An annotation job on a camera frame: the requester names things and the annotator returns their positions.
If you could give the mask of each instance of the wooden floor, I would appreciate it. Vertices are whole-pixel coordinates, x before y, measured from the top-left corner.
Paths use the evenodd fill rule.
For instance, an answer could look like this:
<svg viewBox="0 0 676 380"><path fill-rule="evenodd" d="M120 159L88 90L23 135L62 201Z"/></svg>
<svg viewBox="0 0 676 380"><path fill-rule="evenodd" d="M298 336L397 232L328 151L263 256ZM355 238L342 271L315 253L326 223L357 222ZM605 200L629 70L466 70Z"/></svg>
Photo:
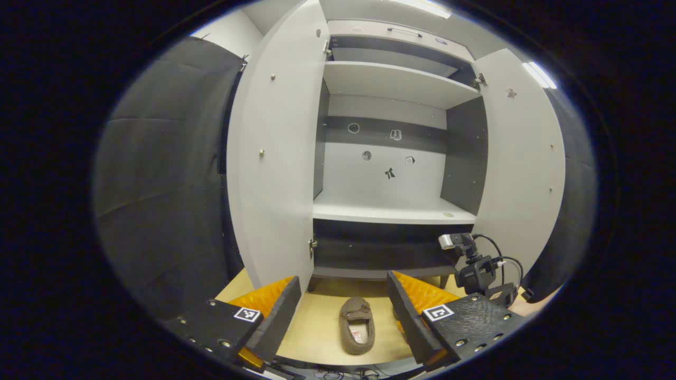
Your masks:
<svg viewBox="0 0 676 380"><path fill-rule="evenodd" d="M422 280L439 286L439 277ZM246 269L223 289L217 300L228 302L253 291ZM463 289L449 279L446 291L459 297ZM340 344L338 315L343 303L354 296L363 297L370 305L375 324L375 343L363 355L351 355ZM305 293L289 325L277 355L317 364L361 365L392 362L411 357L411 349L397 330L392 303L384 281L322 279L312 293Z"/></svg>

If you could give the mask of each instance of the black fabric curtain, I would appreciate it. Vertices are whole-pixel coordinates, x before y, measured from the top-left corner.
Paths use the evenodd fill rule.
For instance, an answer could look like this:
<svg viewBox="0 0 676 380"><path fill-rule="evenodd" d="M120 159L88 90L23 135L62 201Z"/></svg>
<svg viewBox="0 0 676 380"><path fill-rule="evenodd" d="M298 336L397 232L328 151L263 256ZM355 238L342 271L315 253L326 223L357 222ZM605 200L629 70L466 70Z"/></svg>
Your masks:
<svg viewBox="0 0 676 380"><path fill-rule="evenodd" d="M243 268L218 174L241 60L188 37L130 84L99 142L97 226L108 260L157 318L215 297Z"/></svg>

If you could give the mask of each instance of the white shelf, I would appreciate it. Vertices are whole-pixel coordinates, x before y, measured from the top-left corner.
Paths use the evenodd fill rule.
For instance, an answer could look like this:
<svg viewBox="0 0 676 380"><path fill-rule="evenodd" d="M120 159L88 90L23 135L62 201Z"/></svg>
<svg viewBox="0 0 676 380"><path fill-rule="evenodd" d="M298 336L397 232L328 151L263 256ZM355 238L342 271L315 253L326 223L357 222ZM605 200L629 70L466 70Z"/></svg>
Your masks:
<svg viewBox="0 0 676 380"><path fill-rule="evenodd" d="M392 224L474 224L477 218L441 198L430 199L425 203L421 205L418 202L415 208L339 204L324 190L314 200L312 216L315 219Z"/></svg>
<svg viewBox="0 0 676 380"><path fill-rule="evenodd" d="M481 96L472 87L420 70L368 62L334 61L324 67L332 95L385 97L447 110Z"/></svg>

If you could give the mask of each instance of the orange foam pad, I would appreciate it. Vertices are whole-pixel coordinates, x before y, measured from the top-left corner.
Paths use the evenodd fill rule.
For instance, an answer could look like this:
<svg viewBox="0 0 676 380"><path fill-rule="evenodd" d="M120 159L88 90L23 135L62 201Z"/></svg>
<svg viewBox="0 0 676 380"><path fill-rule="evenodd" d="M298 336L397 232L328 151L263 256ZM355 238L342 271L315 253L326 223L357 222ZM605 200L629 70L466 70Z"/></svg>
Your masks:
<svg viewBox="0 0 676 380"><path fill-rule="evenodd" d="M414 279L411 276L395 272L394 270L392 272L402 284L406 295L408 295L408 299L413 304L413 308L416 309L418 315L422 314L425 309L460 299L457 295L448 293L424 281Z"/></svg>
<svg viewBox="0 0 676 380"><path fill-rule="evenodd" d="M282 291L284 291L284 288L291 282L292 278L293 276L277 281L276 283L265 285L252 292L246 293L241 297L235 298L228 303L241 308L260 310L261 314L263 314L263 318L267 318L268 315L270 315L270 311L272 311L274 303L277 302L279 295L282 294Z"/></svg>

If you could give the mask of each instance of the open cabinet door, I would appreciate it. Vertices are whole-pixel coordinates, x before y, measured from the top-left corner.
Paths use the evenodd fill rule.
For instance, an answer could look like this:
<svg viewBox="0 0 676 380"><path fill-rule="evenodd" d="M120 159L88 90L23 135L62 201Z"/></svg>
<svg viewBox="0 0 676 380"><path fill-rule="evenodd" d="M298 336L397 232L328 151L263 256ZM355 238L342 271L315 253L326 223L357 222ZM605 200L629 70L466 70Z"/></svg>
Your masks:
<svg viewBox="0 0 676 380"><path fill-rule="evenodd" d="M226 175L237 245L253 286L289 276L308 287L312 184L324 44L318 0L268 32L244 69L229 123Z"/></svg>
<svg viewBox="0 0 676 380"><path fill-rule="evenodd" d="M505 256L521 261L525 276L561 206L566 176L561 127L547 94L511 51L499 50L472 65L486 80L481 94L488 123L486 182L473 233L492 237ZM495 254L485 239L477 245ZM506 282L518 282L516 271L506 276Z"/></svg>

